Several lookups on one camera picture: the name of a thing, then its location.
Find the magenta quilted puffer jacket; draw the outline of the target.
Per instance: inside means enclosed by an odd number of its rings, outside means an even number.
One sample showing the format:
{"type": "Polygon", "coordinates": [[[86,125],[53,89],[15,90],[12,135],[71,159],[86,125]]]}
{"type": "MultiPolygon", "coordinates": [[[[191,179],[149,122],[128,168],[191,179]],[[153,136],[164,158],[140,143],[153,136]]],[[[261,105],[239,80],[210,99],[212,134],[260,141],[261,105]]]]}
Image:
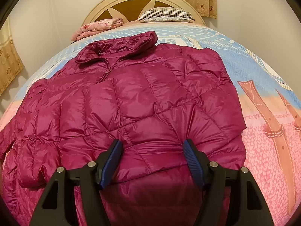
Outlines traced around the magenta quilted puffer jacket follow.
{"type": "Polygon", "coordinates": [[[193,225],[201,192],[184,140],[237,169],[246,158],[245,127],[214,50],[158,44],[153,31],[96,41],[35,82],[1,131],[3,199],[28,225],[58,167],[82,167],[119,139],[123,156],[101,193],[111,224],[193,225]]]}

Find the pink and blue bedspread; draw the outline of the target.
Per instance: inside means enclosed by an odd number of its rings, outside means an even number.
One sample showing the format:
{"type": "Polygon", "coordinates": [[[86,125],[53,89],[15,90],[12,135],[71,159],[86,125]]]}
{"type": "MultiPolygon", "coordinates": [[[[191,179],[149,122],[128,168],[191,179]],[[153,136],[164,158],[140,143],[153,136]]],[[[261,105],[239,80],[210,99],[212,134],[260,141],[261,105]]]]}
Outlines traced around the pink and blue bedspread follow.
{"type": "Polygon", "coordinates": [[[153,31],[158,44],[217,52],[236,88],[245,129],[242,165],[251,170],[275,225],[288,223],[300,204],[300,100],[268,64],[247,48],[203,26],[187,23],[141,23],[82,39],[55,55],[51,78],[88,44],[153,31]]]}

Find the beige patterned side curtain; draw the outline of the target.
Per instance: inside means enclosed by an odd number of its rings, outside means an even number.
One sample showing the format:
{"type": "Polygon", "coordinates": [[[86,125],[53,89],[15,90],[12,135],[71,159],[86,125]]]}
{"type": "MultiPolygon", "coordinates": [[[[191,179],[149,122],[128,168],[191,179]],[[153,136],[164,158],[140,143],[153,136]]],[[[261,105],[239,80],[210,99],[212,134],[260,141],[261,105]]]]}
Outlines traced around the beige patterned side curtain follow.
{"type": "Polygon", "coordinates": [[[24,64],[15,48],[10,29],[9,18],[0,32],[0,95],[24,69],[24,64]]]}

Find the folded pink floral blanket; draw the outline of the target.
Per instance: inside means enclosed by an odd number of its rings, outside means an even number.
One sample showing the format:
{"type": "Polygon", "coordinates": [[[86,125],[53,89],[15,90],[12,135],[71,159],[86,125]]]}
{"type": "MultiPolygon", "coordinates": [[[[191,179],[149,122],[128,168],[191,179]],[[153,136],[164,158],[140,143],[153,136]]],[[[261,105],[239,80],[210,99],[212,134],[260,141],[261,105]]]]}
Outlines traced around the folded pink floral blanket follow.
{"type": "Polygon", "coordinates": [[[72,42],[79,41],[111,29],[116,29],[122,25],[123,19],[120,17],[91,22],[81,26],[78,30],[76,30],[70,40],[72,42]]]}

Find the striped grey pillow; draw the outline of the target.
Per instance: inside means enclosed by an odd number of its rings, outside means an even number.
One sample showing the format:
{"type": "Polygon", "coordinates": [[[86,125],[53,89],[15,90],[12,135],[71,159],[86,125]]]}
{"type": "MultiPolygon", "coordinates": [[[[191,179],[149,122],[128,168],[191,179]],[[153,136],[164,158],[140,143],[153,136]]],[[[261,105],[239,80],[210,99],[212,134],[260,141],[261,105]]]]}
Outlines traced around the striped grey pillow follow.
{"type": "Polygon", "coordinates": [[[139,21],[195,21],[191,13],[172,7],[151,8],[141,13],[139,21]]]}

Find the cream arched wooden headboard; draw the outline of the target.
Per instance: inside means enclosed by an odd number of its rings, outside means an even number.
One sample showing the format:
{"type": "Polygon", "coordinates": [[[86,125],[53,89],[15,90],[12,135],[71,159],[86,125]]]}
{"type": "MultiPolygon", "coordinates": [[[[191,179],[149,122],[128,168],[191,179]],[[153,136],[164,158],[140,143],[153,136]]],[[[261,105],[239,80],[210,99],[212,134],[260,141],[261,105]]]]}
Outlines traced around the cream arched wooden headboard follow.
{"type": "Polygon", "coordinates": [[[195,23],[205,25],[199,13],[185,0],[103,0],[84,19],[83,24],[121,17],[123,22],[136,21],[142,12],[157,7],[174,7],[191,13],[195,23]]]}

